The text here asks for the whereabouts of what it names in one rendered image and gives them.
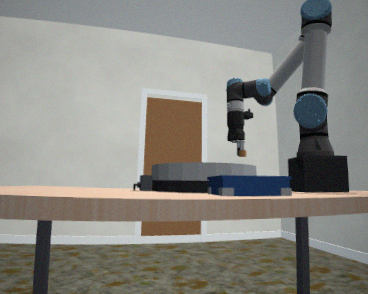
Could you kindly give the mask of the blue crate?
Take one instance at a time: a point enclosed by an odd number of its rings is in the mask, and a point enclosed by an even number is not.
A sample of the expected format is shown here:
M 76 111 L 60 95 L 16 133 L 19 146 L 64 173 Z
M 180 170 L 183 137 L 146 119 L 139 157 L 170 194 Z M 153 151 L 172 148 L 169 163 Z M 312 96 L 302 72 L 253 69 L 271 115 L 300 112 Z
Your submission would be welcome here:
M 289 179 L 292 179 L 292 176 L 212 176 L 207 177 L 209 180 L 208 194 L 219 196 L 292 196 Z

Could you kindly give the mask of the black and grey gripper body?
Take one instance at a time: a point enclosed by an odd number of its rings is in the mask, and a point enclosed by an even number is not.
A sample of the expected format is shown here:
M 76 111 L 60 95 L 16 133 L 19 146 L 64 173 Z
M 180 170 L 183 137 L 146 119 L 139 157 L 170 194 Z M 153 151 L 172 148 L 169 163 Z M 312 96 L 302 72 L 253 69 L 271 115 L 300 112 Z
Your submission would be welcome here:
M 229 103 L 229 104 L 228 104 Z M 245 140 L 244 133 L 244 116 L 245 120 L 253 118 L 253 113 L 244 111 L 244 102 L 242 101 L 229 101 L 227 103 L 227 126 L 228 135 L 227 141 L 232 142 L 233 140 Z

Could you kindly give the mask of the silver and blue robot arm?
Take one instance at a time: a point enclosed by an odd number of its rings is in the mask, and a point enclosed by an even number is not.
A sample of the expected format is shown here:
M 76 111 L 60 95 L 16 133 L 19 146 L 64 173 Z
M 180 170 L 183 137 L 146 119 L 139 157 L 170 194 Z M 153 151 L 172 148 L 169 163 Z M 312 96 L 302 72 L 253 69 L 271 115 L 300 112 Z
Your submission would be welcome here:
M 255 97 L 260 105 L 270 105 L 274 95 L 303 62 L 301 91 L 297 93 L 294 106 L 294 117 L 300 130 L 297 156 L 334 156 L 328 137 L 328 93 L 324 91 L 327 35 L 332 26 L 331 2 L 306 0 L 301 6 L 300 14 L 303 17 L 302 35 L 277 69 L 268 79 L 247 82 L 240 78 L 229 79 L 226 89 L 227 102 L 244 102 L 244 99 Z

